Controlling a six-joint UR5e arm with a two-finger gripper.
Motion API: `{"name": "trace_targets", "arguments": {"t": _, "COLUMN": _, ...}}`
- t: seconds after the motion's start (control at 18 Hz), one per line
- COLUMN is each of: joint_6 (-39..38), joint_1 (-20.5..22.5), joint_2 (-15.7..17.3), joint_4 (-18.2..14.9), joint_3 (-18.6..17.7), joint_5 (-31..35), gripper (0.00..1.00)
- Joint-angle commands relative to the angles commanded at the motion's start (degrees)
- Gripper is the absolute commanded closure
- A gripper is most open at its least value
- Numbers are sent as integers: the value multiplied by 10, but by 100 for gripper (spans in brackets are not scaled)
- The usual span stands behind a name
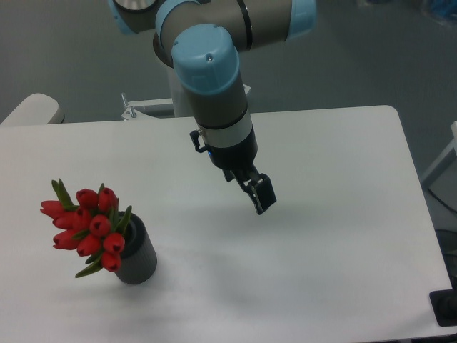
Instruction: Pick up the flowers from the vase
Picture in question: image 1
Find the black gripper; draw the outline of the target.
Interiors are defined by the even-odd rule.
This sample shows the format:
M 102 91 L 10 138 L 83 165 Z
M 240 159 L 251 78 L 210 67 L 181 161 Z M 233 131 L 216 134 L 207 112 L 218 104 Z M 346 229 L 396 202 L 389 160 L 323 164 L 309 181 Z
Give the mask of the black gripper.
M 256 213 L 263 214 L 276 202 L 276 195 L 268 175 L 260 173 L 253 165 L 258 151 L 255 131 L 252 129 L 248 136 L 234 146 L 219 148 L 199 143 L 201 135 L 196 131 L 190 133 L 194 149 L 198 153 L 208 153 L 211 162 L 221 169 L 227 182 L 236 179 L 242 190 L 253 202 Z

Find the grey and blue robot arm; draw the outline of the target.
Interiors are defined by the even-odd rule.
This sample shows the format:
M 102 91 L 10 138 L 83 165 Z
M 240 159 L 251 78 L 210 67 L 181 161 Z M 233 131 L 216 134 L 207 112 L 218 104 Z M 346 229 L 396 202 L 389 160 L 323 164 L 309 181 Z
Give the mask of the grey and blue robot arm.
M 315 1 L 110 1 L 120 31 L 155 33 L 155 52 L 178 79 L 196 120 L 190 137 L 258 214 L 276 202 L 254 166 L 258 146 L 240 71 L 241 52 L 288 41 L 316 25 Z

